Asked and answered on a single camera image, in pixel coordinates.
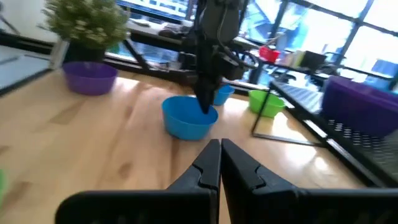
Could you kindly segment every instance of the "window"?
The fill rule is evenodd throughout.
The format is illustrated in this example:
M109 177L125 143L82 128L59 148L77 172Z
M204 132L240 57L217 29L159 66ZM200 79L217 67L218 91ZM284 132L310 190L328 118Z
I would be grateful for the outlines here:
M279 26L277 48L340 53L352 27L350 21L289 3Z
M343 13L351 17L358 17L368 0L307 0L326 9Z
M183 20L187 13L181 9L187 8L189 0L117 0L116 2L123 6Z
M393 77L398 71L397 52L397 37L361 27L345 54L345 65Z
M281 0L250 0L241 25L244 37L265 42L281 2Z
M365 22L385 29L398 31L398 1L375 0L365 17Z

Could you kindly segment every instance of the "wooden table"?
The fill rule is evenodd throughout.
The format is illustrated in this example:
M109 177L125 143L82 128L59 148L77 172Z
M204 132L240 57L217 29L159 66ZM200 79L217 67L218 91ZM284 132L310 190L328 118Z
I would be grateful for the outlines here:
M230 138L264 166L299 187L363 187L326 149L250 137L247 98L222 107L206 139L180 141L162 123L161 103L187 90L121 73L111 94L82 96L52 72L0 99L0 169L7 194L0 223L53 223L59 203L93 189L165 189L212 138ZM314 139L287 113L262 119L260 131ZM221 194L220 223L229 223Z

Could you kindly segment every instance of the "small blue cup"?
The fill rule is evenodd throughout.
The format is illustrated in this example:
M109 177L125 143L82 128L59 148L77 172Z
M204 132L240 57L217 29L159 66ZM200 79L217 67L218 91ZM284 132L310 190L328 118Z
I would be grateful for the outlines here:
M190 96L173 96L162 103L166 130L183 140L201 140L218 119L217 110L203 114L199 102Z
M230 85L225 85L221 87L216 94L213 104L216 106L223 105L226 102L226 100L229 98L229 96L231 96L234 92L235 89L232 88Z

